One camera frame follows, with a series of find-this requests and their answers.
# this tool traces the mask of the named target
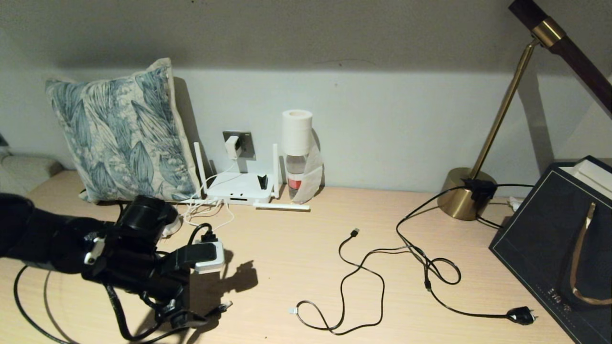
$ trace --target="leaf pattern pillow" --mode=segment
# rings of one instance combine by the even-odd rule
[[[46,93],[87,201],[137,195],[176,201],[200,188],[174,103],[170,59],[114,80],[48,80]]]

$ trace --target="bag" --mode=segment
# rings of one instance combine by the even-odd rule
[[[612,178],[593,157],[552,164],[490,249],[575,342],[610,344],[612,187],[576,166]]]

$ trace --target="wall plate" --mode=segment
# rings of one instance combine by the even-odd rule
[[[237,135],[241,142],[242,153],[239,158],[246,160],[255,159],[255,147],[253,147],[253,136],[251,132],[240,132],[237,130],[223,131],[223,142],[227,141],[231,136]]]

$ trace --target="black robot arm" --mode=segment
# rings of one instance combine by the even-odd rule
[[[157,241],[163,229],[178,221],[172,205],[148,196],[136,197],[112,223],[52,214],[37,209],[26,198],[0,193],[0,257],[81,274],[100,283],[109,292],[116,313],[121,305],[113,300],[114,287],[138,294],[155,310],[159,324],[169,321],[175,329],[200,326],[206,319],[189,310],[190,268],[216,260],[218,245],[190,243],[158,255]],[[124,329],[121,332],[134,340]]]

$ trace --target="wooden desk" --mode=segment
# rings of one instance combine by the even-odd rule
[[[67,171],[35,189],[31,199],[51,212],[116,219],[117,206],[87,204],[77,197],[81,189],[77,174]],[[510,308],[527,305],[539,316],[534,324],[520,326],[507,320],[479,319],[446,310],[425,290],[422,266],[409,254],[374,255],[368,260],[367,266],[386,281],[384,318],[379,326],[337,337],[307,328],[288,313],[298,301],[308,299],[317,303],[330,323],[335,324],[340,316],[340,279],[353,269],[340,261],[339,243],[353,228],[361,229],[343,251],[352,261],[360,261],[372,249],[401,246],[395,224],[430,196],[326,187],[309,202],[311,212],[230,206],[236,219],[217,233],[231,251],[227,277],[220,280],[218,274],[198,276],[192,282],[191,295],[196,311],[206,312],[219,300],[231,300],[234,305],[218,322],[173,335],[160,343],[571,343],[552,317],[489,251],[494,230],[478,222],[454,220],[439,209],[424,212],[401,228],[430,258],[443,256],[460,267],[463,280],[459,285],[449,286],[432,279],[436,294],[452,307],[467,312],[505,313]],[[281,201],[288,201],[286,192]],[[485,215],[500,222],[510,215],[510,210],[492,204]],[[222,209],[217,215],[201,220],[217,226],[229,218],[226,209]],[[162,240],[159,249],[170,251],[184,245],[191,231],[191,226],[184,225],[172,238]],[[256,270],[256,280],[255,273],[248,268],[250,264]],[[0,260],[1,341],[51,343],[30,327],[14,304],[13,280],[22,266],[19,261]],[[237,273],[237,269],[246,273]],[[443,272],[453,278],[450,269]],[[43,290],[47,276],[45,309]],[[380,292],[381,283],[375,276],[363,271],[351,277],[345,283],[346,319],[340,329],[376,321]],[[125,342],[103,287],[82,280],[80,275],[28,269],[21,280],[20,296],[31,317],[56,336],[59,332],[48,313],[57,327],[78,343]],[[148,326],[150,311],[138,297],[123,292],[119,296],[132,333]],[[321,324],[309,305],[301,307],[300,314],[313,324]]]

